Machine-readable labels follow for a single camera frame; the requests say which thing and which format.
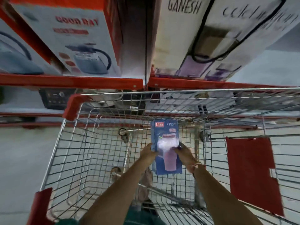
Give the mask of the person's left hand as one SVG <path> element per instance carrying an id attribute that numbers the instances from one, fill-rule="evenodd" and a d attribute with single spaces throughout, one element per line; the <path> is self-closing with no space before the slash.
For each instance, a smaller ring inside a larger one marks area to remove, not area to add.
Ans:
<path id="1" fill-rule="evenodd" d="M 148 164 L 151 164 L 158 155 L 157 151 L 152 150 L 152 143 L 147 144 L 140 152 L 140 159 Z"/>

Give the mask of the person's right hand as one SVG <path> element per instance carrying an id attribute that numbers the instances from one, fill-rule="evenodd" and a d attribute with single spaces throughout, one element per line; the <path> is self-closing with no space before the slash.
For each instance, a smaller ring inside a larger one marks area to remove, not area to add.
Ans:
<path id="1" fill-rule="evenodd" d="M 195 169 L 198 167 L 200 162 L 193 156 L 191 150 L 187 147 L 187 151 L 184 154 L 177 154 L 182 164 L 186 167 L 186 169 L 194 174 Z"/>

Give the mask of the blue bottle product box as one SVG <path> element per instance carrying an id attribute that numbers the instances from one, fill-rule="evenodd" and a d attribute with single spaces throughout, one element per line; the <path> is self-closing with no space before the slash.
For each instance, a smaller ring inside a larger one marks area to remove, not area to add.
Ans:
<path id="1" fill-rule="evenodd" d="M 156 175 L 182 174 L 182 162 L 173 150 L 180 143 L 178 121 L 152 121 L 151 143 L 157 143 L 158 146 L 158 155 L 152 163 L 152 171 Z"/>

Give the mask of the person's left forearm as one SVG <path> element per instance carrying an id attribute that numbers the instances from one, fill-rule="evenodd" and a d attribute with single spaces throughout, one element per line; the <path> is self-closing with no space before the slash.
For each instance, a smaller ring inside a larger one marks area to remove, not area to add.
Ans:
<path id="1" fill-rule="evenodd" d="M 84 221 L 123 223 L 141 175 L 150 166 L 140 158 L 101 194 L 82 217 Z"/>

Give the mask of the person's right forearm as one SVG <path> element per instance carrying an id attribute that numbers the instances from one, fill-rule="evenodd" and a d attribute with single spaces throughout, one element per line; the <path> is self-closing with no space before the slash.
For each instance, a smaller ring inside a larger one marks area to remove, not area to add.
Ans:
<path id="1" fill-rule="evenodd" d="M 205 166 L 199 164 L 193 175 L 214 225 L 263 225 L 256 215 L 206 170 Z"/>

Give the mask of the person's foot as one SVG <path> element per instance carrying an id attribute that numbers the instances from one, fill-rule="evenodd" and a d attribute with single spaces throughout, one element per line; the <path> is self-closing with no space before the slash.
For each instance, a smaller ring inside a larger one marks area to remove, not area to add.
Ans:
<path id="1" fill-rule="evenodd" d="M 143 203 L 150 200 L 149 188 L 152 187 L 152 178 L 153 178 L 153 173 L 150 168 L 147 168 L 145 170 L 144 174 L 142 174 L 139 184 L 138 184 L 138 187 L 137 187 L 137 191 L 136 191 L 137 205 L 142 205 Z"/>

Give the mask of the white appliance box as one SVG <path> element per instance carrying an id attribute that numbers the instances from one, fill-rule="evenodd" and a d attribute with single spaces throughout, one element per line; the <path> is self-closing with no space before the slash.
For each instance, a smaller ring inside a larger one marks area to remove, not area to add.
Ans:
<path id="1" fill-rule="evenodd" d="M 178 111 L 199 111 L 207 114 L 226 111 L 236 105 L 233 92 L 202 91 L 160 93 L 160 105 Z"/>

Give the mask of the person's green trousers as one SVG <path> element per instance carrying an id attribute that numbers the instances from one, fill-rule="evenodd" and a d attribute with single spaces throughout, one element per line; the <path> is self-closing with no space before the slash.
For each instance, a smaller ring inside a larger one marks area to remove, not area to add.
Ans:
<path id="1" fill-rule="evenodd" d="M 106 222 L 91 222 L 84 221 L 83 218 L 76 220 L 73 218 L 61 219 L 54 225 L 166 225 L 166 223 L 158 216 L 154 215 L 144 209 L 136 210 L 133 206 L 129 206 L 126 217 L 123 223 L 114 221 Z"/>

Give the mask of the red plastic cart flap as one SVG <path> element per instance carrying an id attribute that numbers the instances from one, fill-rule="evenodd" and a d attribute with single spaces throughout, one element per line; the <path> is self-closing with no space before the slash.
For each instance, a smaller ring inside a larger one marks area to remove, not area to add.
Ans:
<path id="1" fill-rule="evenodd" d="M 226 137 L 230 190 L 239 200 L 283 216 L 271 140 Z"/>

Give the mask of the red metal shelf rack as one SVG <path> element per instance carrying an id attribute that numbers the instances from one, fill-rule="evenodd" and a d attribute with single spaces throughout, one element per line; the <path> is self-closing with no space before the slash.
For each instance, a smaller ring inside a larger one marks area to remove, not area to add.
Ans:
<path id="1" fill-rule="evenodd" d="M 275 88 L 271 85 L 256 85 L 233 82 L 210 82 L 204 80 L 180 79 L 180 78 L 158 78 L 152 70 L 149 82 L 143 85 L 142 79 L 116 79 L 116 78 L 92 78 L 74 76 L 53 76 L 53 75 L 9 75 L 0 73 L 0 86 L 14 86 L 29 89 L 40 88 L 80 88 L 80 89 L 133 89 L 148 90 L 149 88 L 168 89 L 261 89 Z M 54 121 L 54 117 L 64 117 L 58 112 L 0 112 L 0 117 L 50 117 L 52 121 L 46 122 L 0 122 L 0 128 L 21 127 L 25 129 L 57 127 L 60 121 Z"/>

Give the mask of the black appliance with knobs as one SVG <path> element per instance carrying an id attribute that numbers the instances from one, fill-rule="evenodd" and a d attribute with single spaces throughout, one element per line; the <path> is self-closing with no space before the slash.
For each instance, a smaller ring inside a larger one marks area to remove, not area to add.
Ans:
<path id="1" fill-rule="evenodd" d="M 76 91 L 75 88 L 40 88 L 38 92 L 46 109 L 65 110 L 70 96 Z"/>

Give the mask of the white box with black lettering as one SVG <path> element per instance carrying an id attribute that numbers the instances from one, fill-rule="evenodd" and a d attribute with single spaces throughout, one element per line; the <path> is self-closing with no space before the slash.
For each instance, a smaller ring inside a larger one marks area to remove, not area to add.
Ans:
<path id="1" fill-rule="evenodd" d="M 210 0 L 157 0 L 152 65 L 159 75 L 175 75 L 201 26 Z"/>

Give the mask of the red white kettle box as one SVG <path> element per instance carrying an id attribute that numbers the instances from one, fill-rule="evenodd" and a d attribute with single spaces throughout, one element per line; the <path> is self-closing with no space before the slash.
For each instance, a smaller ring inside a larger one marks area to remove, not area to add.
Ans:
<path id="1" fill-rule="evenodd" d="M 71 75 L 121 77 L 117 0 L 9 0 Z"/>
<path id="2" fill-rule="evenodd" d="M 30 28 L 0 17 L 0 72 L 18 75 L 61 75 L 50 54 Z"/>

